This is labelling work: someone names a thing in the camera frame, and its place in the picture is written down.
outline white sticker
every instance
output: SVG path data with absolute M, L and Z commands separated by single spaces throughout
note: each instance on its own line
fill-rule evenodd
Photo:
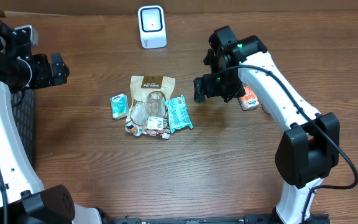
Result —
M 147 129 L 162 130 L 163 118 L 149 116 Z

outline brown label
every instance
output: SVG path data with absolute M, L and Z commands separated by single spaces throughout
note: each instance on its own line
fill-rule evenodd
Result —
M 161 88 L 162 78 L 162 76 L 145 76 L 143 77 L 142 88 L 159 89 Z

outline wooden tabletop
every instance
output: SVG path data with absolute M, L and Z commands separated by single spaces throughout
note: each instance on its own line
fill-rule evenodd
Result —
M 193 102 L 193 80 L 209 72 L 202 59 L 215 29 L 238 39 L 257 35 L 288 81 L 322 114 L 341 122 L 341 147 L 358 168 L 358 11 L 166 15 L 168 45 L 144 50 L 137 16 L 23 17 L 39 32 L 33 54 L 61 52 L 68 83 L 36 91 L 35 167 L 45 188 L 65 185 L 75 203 L 111 217 L 230 217 L 270 213 L 283 179 L 274 155 L 280 132 L 262 108 L 243 112 L 237 100 Z M 176 78 L 172 96 L 186 96 L 193 130 L 168 141 L 124 130 L 109 99 L 130 96 L 133 75 Z M 326 184 L 353 176 L 340 158 Z M 313 213 L 332 223 L 358 223 L 358 186 L 319 190 Z

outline orange packet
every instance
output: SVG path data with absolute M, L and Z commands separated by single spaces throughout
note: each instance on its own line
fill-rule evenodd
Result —
M 256 109 L 259 106 L 259 100 L 254 91 L 249 86 L 244 87 L 246 94 L 239 97 L 239 102 L 243 111 Z

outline blue packet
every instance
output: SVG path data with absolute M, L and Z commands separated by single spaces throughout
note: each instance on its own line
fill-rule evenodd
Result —
M 180 97 L 167 100 L 165 106 L 167 106 L 168 109 L 168 120 L 171 133 L 187 126 L 193 129 L 193 124 L 191 123 L 187 112 L 185 96 L 181 95 Z

